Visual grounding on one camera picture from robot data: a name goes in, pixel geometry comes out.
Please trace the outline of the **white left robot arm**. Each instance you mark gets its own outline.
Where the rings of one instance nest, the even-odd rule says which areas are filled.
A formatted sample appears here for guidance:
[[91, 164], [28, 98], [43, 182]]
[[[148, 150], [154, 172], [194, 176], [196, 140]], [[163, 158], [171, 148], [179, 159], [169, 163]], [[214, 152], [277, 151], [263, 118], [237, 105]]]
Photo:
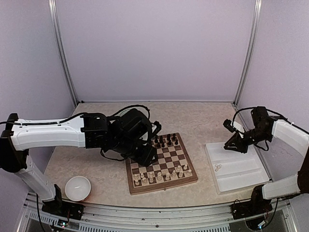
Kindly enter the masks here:
[[98, 148], [104, 155], [108, 151], [120, 154], [121, 160], [132, 159], [147, 167], [157, 160], [152, 139], [160, 132], [161, 124], [151, 122], [135, 105], [125, 113], [111, 116], [102, 113], [78, 113], [66, 119], [25, 120], [16, 113], [5, 121], [0, 136], [0, 166], [19, 176], [42, 200], [47, 210], [62, 215], [67, 203], [61, 190], [51, 184], [32, 161], [29, 150], [38, 147], [72, 146]]

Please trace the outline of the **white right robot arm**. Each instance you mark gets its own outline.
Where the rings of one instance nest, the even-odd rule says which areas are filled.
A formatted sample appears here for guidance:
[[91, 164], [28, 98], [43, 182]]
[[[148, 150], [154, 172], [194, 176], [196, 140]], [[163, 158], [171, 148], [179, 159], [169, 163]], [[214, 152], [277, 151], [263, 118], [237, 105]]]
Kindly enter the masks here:
[[235, 118], [226, 119], [223, 126], [233, 135], [224, 149], [247, 153], [253, 145], [269, 151], [267, 167], [274, 181], [256, 186], [247, 211], [256, 215], [266, 206], [266, 200], [292, 198], [309, 192], [309, 133], [282, 114], [265, 106], [249, 107], [253, 128], [245, 130]]

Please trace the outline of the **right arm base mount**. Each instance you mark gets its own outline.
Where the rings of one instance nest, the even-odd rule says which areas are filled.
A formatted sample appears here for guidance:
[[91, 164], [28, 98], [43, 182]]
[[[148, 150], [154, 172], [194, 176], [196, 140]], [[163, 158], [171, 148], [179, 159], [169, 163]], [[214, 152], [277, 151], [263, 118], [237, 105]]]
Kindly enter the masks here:
[[233, 219], [252, 217], [272, 211], [271, 200], [254, 203], [253, 201], [237, 202], [230, 206]]

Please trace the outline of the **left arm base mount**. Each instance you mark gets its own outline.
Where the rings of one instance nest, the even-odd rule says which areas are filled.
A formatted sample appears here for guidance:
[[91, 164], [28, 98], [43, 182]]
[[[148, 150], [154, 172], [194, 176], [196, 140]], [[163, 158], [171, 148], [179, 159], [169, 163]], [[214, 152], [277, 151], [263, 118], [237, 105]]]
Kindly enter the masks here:
[[84, 212], [84, 206], [82, 204], [70, 202], [62, 202], [60, 207], [51, 207], [44, 204], [42, 206], [42, 211], [67, 219], [81, 220]]

